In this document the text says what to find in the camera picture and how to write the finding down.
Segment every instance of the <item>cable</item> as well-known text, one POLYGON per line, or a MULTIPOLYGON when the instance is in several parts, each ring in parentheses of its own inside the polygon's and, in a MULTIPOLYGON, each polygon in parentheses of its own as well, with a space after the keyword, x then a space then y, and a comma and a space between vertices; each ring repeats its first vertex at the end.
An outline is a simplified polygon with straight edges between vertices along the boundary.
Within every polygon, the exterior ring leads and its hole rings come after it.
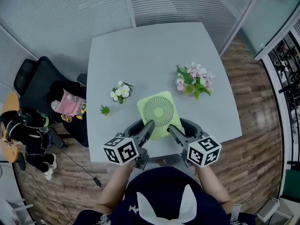
POLYGON ((62 149, 60 149, 58 146, 56 146, 60 151, 62 151, 65 155, 67 155, 76 165, 78 165, 79 167, 81 167, 89 176, 91 176, 94 180, 94 182, 97 184, 97 186, 102 188, 101 182, 99 181, 99 179, 97 177, 93 177, 84 167, 80 166, 78 163, 76 163, 67 153, 65 153, 62 149))
POLYGON ((92 178, 94 178, 91 174, 89 174, 89 172, 82 166, 80 166, 78 163, 76 163, 67 153, 65 153, 63 150, 61 150, 64 154, 66 154, 76 165, 78 165, 79 167, 81 167, 89 176, 91 176, 92 178))
POLYGON ((19 149, 21 149, 21 150, 23 150, 28 156, 35 156, 35 155, 41 155, 41 156, 45 156, 45 154, 43 155, 43 154, 41 154, 41 153, 39 153, 39 154, 28 154, 28 152, 24 149, 24 148, 21 148, 21 147, 19 147, 19 146, 16 146, 17 148, 19 148, 19 149))
POLYGON ((0 167, 9 167, 9 168, 13 169, 12 167, 7 166, 7 165, 0 165, 0 167))
POLYGON ((65 205, 63 205, 61 202, 59 202, 59 201, 54 201, 54 200, 52 200, 50 197, 48 197, 47 195, 46 195, 46 193, 42 190, 42 188, 40 187, 40 185, 38 184, 38 182, 35 180, 35 178, 33 177, 33 175, 30 173, 30 172, 28 172, 28 171, 26 171, 28 174, 29 174, 29 176, 27 177, 27 179, 28 178, 32 178, 34 181, 35 181, 35 183, 37 184, 37 186, 39 187, 39 189, 42 191, 42 193, 45 195, 45 197, 46 198, 48 198, 56 207, 57 207, 57 209, 69 220, 68 221, 68 223, 69 222, 71 222, 72 224, 74 223, 74 220, 73 220, 73 218, 72 218, 72 215, 71 215, 71 212, 70 212, 70 210, 65 206, 65 205), (69 212, 69 214, 70 214, 70 217, 71 217, 71 219, 69 219, 69 217, 66 215, 66 214, 64 214, 63 213, 63 211, 55 204, 55 203, 59 203, 61 206, 63 206, 65 209, 67 209, 68 210, 68 212, 69 212))

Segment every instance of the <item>small plant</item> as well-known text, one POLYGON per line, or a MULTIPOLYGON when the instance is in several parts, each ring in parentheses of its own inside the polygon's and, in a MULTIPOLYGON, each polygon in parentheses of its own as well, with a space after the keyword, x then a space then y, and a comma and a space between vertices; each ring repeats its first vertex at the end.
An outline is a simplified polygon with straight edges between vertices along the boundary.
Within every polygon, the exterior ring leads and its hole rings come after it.
POLYGON ((211 95, 212 83, 215 76, 208 72, 200 64, 192 62, 189 67, 177 66, 177 90, 184 94, 192 95, 199 99, 199 95, 203 92, 211 95))
POLYGON ((108 106, 102 106, 102 105, 100 107, 100 111, 104 116, 107 116, 111 112, 108 106))
POLYGON ((119 81, 118 87, 113 88, 111 92, 111 97, 115 102, 118 102, 120 104, 123 103, 123 100, 130 96, 130 92, 132 91, 132 85, 119 81))

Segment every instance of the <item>yellow item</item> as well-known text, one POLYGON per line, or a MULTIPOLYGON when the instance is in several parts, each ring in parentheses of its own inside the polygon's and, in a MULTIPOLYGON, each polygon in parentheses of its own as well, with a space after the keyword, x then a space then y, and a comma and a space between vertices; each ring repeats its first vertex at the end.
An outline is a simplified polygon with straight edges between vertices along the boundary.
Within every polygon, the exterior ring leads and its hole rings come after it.
POLYGON ((78 119, 82 120, 83 119, 83 115, 86 112, 86 103, 83 103, 81 105, 81 112, 78 116, 76 116, 78 119))
POLYGON ((72 122, 72 117, 71 116, 67 116, 67 115, 61 115, 61 119, 63 119, 66 122, 72 122))

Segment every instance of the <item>table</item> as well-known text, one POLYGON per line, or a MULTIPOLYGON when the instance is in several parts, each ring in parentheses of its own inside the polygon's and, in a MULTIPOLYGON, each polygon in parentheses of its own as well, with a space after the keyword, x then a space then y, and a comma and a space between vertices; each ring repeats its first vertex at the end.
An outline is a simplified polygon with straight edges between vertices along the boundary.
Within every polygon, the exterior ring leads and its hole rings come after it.
MULTIPOLYGON (((102 145, 141 118, 137 101, 168 90, 181 118, 199 124, 219 142, 242 135, 233 92, 218 52, 201 22, 164 23, 121 30, 92 41, 87 81, 87 127, 91 161, 107 161, 102 145), (216 76, 213 94, 198 101, 176 89, 176 65, 200 63, 216 76), (134 86, 123 104, 110 92, 118 81, 134 86), (103 116, 100 105, 111 108, 103 116)), ((151 158, 180 153, 171 136, 149 140, 151 158)))
MULTIPOLYGON (((17 93, 16 92, 9 93, 7 95, 5 103, 3 104, 1 114, 11 110, 18 111, 19 109, 20 109, 20 105, 19 105, 19 98, 17 93)), ((17 160, 18 150, 19 150, 17 147, 8 147, 8 144, 4 142, 2 139, 1 148, 8 162, 13 163, 17 160)))

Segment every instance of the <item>navy shirt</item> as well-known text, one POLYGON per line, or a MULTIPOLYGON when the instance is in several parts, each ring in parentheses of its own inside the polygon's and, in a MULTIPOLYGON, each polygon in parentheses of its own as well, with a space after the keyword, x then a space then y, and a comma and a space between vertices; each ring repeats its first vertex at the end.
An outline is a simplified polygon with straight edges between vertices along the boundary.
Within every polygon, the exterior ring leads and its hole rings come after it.
MULTIPOLYGON (((160 167, 143 172, 129 183, 125 199, 108 216, 111 225, 150 224, 139 216, 139 212, 129 210, 130 206, 138 208, 137 192, 147 198, 157 217, 169 220, 178 218, 182 194, 187 184, 197 200, 197 215, 187 225, 230 224, 230 215, 226 214, 214 197, 204 193, 194 179, 174 167, 160 167)), ((74 225, 100 224, 102 215, 93 210, 84 210, 78 215, 74 225)), ((240 222, 255 224, 253 215, 240 214, 239 218, 240 222)))

